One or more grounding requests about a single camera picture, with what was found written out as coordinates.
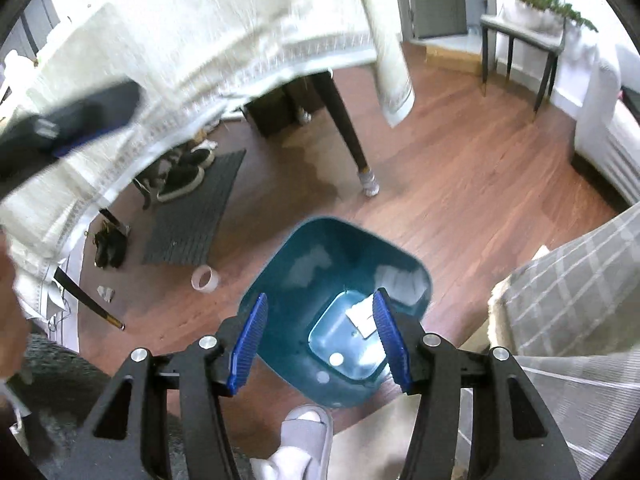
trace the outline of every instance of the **hardwood floor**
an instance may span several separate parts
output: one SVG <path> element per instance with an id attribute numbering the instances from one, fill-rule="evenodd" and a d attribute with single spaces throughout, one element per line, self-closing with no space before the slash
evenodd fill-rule
<path id="1" fill-rule="evenodd" d="M 574 121 L 543 105 L 530 122 L 533 95 L 501 78 L 487 97 L 475 76 L 424 65 L 424 50 L 406 47 L 415 87 L 411 114 L 396 128 L 385 122 L 367 70 L 338 70 L 342 93 L 382 190 L 360 192 L 355 166 L 323 110 L 310 125 L 265 140 L 246 123 L 217 129 L 221 152 L 247 155 L 239 171 L 209 262 L 221 275 L 212 294 L 190 285 L 192 268 L 142 266 L 153 221 L 142 197 L 127 189 L 112 211 L 132 227 L 120 270 L 92 266 L 85 248 L 81 285 L 115 290 L 110 312 L 118 332 L 81 307 L 81 353 L 114 373 L 129 352 L 177 351 L 214 332 L 236 312 L 244 291 L 297 222 L 332 214 L 355 222 L 415 254 L 430 270 L 433 302 L 425 327 L 461 344 L 484 321 L 492 287 L 529 260 L 598 227 L 615 212 L 570 165 Z M 363 406 L 335 410 L 335 430 L 360 420 L 398 395 L 392 383 Z M 233 444 L 267 457 L 280 422 L 306 399 L 256 360 L 247 386 L 223 410 Z M 171 395 L 170 409 L 178 410 Z"/>

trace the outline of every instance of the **white tissue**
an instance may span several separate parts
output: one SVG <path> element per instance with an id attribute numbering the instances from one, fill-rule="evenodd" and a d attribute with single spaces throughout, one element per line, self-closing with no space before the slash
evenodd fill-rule
<path id="1" fill-rule="evenodd" d="M 345 314 L 364 339 L 377 330 L 373 321 L 373 294 L 347 309 Z"/>

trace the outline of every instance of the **door mat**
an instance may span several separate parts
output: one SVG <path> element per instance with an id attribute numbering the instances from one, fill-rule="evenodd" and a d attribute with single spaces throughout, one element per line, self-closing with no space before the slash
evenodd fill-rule
<path id="1" fill-rule="evenodd" d="M 163 204 L 146 244 L 144 264 L 199 266 L 209 248 L 231 195 L 246 150 L 216 155 L 204 180 L 193 192 Z"/>

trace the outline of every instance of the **white planter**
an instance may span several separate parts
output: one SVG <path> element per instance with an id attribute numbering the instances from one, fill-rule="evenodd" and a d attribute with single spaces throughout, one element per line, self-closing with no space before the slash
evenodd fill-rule
<path id="1" fill-rule="evenodd" d="M 557 14 L 545 10 L 534 9 L 520 0 L 504 0 L 502 16 L 514 23 L 534 32 L 543 32 L 556 36 L 562 33 L 563 19 Z"/>

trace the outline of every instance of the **side table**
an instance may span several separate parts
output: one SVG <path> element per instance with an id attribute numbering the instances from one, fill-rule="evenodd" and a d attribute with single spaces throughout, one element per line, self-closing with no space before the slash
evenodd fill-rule
<path id="1" fill-rule="evenodd" d="M 566 22 L 562 27 L 562 34 L 560 36 L 551 36 L 549 34 L 542 34 L 540 32 L 534 32 L 528 28 L 524 28 L 515 23 L 508 22 L 500 16 L 491 16 L 483 14 L 480 18 L 480 26 L 482 28 L 482 94 L 486 95 L 486 80 L 489 75 L 489 41 L 488 31 L 493 30 L 500 32 L 509 37 L 509 53 L 507 57 L 507 81 L 511 75 L 511 62 L 513 61 L 513 41 L 520 40 L 531 46 L 534 46 L 547 53 L 545 71 L 542 75 L 542 81 L 540 82 L 540 89 L 536 97 L 536 103 L 533 106 L 534 118 L 538 113 L 538 109 L 542 104 L 542 99 L 545 95 L 545 90 L 548 85 L 548 96 L 551 97 L 551 92 L 554 89 L 554 83 L 556 82 L 556 72 L 558 70 L 558 58 L 564 50 L 564 32 L 566 29 Z"/>

